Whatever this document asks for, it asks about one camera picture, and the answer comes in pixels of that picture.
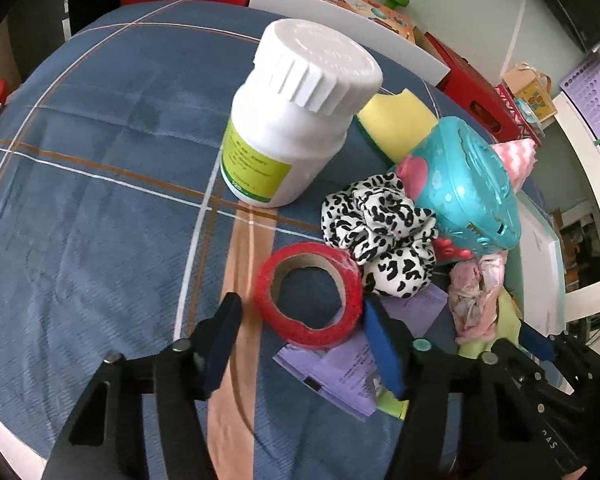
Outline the pink white chevron cloth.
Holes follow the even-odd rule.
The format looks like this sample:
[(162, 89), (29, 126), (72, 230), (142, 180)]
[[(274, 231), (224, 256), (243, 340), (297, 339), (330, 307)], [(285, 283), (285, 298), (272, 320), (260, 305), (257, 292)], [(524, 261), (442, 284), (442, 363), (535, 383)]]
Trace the pink white chevron cloth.
[(503, 162), (514, 192), (520, 192), (536, 163), (536, 143), (525, 138), (492, 144), (491, 148)]

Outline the light green cloth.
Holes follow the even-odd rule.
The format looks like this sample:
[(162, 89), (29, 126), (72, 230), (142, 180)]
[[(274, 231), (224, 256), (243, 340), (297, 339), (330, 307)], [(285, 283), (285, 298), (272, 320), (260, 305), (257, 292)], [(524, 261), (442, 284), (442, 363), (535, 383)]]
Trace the light green cloth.
[[(510, 293), (503, 288), (498, 294), (498, 319), (495, 324), (495, 335), (489, 340), (474, 339), (460, 345), (459, 356), (477, 359), (483, 351), (492, 348), (495, 341), (506, 338), (515, 346), (519, 346), (519, 333), (522, 319), (516, 302)], [(408, 408), (407, 401), (398, 400), (388, 389), (383, 388), (376, 399), (377, 408), (395, 418), (403, 420)]]

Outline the yellow green sponge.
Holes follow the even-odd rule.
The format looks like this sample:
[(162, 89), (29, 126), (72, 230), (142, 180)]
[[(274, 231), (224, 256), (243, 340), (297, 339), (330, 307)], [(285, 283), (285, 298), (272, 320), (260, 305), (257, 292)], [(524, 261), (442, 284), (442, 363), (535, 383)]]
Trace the yellow green sponge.
[(370, 145), (389, 165), (397, 164), (410, 154), (439, 121), (408, 89), (398, 94), (377, 93), (355, 119)]

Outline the blue plaid bedsheet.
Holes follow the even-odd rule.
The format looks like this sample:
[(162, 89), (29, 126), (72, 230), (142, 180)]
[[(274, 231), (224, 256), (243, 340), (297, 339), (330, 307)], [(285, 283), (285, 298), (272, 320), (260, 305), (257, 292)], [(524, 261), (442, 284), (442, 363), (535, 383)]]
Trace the blue plaid bedsheet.
[(220, 479), (382, 479), (402, 422), (366, 422), (274, 361), (247, 301), (270, 254), (322, 238), (325, 195), (386, 171), (357, 125), (290, 206), (238, 203), (213, 173), (230, 101), (273, 14), (208, 2), (118, 9), (54, 52), (0, 115), (0, 450), (42, 479), (74, 404), (117, 350), (162, 350), (226, 292), (244, 317), (197, 402)]

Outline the white tray with green rim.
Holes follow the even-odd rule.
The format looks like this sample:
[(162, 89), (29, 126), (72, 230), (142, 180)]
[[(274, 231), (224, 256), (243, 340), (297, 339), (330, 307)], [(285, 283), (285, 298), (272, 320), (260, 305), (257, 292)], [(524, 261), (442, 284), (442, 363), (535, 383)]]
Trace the white tray with green rim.
[(508, 253), (505, 288), (524, 322), (544, 336), (566, 327), (562, 248), (550, 222), (524, 192), (516, 195), (521, 225), (518, 245)]

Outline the red gift box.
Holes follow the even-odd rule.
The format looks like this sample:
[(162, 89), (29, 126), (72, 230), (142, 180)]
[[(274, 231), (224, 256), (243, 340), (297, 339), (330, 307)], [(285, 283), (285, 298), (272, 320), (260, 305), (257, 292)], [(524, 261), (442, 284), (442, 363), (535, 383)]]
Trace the red gift box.
[(498, 142), (532, 139), (540, 145), (538, 135), (516, 107), (513, 95), (502, 85), (490, 84), (466, 58), (453, 51), (430, 32), (426, 45), (449, 67), (438, 88), (474, 118)]

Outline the black white leopard scrunchie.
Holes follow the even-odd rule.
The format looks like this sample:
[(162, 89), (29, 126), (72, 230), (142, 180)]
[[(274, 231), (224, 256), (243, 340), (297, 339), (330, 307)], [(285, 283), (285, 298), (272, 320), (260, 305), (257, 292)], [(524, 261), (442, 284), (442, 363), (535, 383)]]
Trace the black white leopard scrunchie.
[(431, 283), (437, 264), (436, 214), (416, 206), (394, 172), (374, 174), (327, 195), (321, 206), (325, 243), (349, 253), (363, 289), (411, 298)]

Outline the yellow cartoon carry box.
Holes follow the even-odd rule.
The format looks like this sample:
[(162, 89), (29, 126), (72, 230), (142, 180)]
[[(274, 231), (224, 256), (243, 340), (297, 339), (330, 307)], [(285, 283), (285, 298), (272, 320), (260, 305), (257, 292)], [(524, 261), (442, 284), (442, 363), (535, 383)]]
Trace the yellow cartoon carry box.
[(553, 103), (553, 81), (528, 63), (517, 63), (502, 77), (510, 92), (527, 103), (536, 118), (544, 122), (557, 114)]

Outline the white plastic pill bottle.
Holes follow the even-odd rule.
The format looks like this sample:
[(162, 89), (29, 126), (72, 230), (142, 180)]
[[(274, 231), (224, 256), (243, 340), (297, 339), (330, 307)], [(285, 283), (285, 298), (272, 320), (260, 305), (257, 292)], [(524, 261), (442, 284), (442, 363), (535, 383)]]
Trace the white plastic pill bottle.
[(230, 192), (263, 208), (296, 200), (383, 80), (373, 55), (342, 32), (298, 18), (268, 24), (224, 132), (220, 169)]

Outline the pale pink scrunchie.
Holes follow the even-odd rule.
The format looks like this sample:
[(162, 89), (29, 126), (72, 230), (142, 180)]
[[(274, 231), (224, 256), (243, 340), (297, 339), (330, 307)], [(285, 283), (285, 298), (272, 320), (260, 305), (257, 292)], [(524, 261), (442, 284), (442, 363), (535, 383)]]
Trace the pale pink scrunchie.
[(478, 260), (455, 263), (452, 267), (449, 308), (458, 344), (494, 337), (507, 256), (508, 252), (496, 252)]

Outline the red tape roll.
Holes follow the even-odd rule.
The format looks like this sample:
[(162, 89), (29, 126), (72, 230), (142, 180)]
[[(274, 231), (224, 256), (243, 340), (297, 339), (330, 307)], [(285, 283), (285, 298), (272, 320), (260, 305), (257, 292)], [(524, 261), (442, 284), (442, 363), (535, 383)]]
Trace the red tape roll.
[(361, 272), (348, 252), (323, 243), (276, 249), (257, 273), (252, 302), (263, 322), (263, 345), (330, 350), (356, 330), (363, 312)]

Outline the blue wipes packet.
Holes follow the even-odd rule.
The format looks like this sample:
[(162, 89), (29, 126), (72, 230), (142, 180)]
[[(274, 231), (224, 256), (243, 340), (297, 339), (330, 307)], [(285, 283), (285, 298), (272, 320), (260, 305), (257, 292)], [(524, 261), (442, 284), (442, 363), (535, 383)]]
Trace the blue wipes packet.
[(541, 124), (538, 116), (535, 115), (534, 110), (532, 110), (532, 107), (525, 100), (523, 100), (521, 98), (516, 98), (515, 104), (516, 104), (516, 107), (518, 108), (519, 113), (521, 114), (522, 118), (524, 118), (524, 121), (528, 125), (528, 127), (537, 136), (544, 136), (544, 129), (542, 127), (542, 124)]

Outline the orange illustrated toy box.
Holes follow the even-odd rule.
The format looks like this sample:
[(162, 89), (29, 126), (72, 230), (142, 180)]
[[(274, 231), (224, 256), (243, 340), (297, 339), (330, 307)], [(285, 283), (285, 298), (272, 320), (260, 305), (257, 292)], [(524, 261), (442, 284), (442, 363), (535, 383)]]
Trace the orange illustrated toy box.
[(384, 4), (373, 0), (324, 0), (341, 9), (392, 30), (411, 44), (415, 43), (414, 25), (411, 20), (397, 10), (391, 10)]

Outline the teal plastic toy container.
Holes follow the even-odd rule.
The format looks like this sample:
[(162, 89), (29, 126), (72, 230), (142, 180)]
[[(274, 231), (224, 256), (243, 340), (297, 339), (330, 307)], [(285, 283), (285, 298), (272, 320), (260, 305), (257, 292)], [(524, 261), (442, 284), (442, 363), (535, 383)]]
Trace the teal plastic toy container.
[(406, 195), (436, 214), (440, 257), (464, 259), (517, 246), (512, 181), (491, 145), (467, 122), (443, 117), (396, 165)]

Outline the white board panel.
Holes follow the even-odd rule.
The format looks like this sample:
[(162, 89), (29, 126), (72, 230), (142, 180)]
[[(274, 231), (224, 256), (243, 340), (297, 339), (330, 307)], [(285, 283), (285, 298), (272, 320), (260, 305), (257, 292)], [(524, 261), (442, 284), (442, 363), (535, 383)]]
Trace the white board panel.
[(324, 0), (249, 0), (249, 7), (300, 18), (342, 32), (364, 47), (369, 47), (437, 86), (450, 69), (417, 44), (390, 32), (368, 18), (344, 10)]

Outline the purple wall poster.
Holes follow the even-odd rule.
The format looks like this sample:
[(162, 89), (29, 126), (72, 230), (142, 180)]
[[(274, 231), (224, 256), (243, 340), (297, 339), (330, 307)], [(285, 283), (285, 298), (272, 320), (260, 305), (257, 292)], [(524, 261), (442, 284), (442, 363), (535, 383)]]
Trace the purple wall poster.
[(600, 55), (591, 53), (560, 82), (559, 87), (600, 139)]

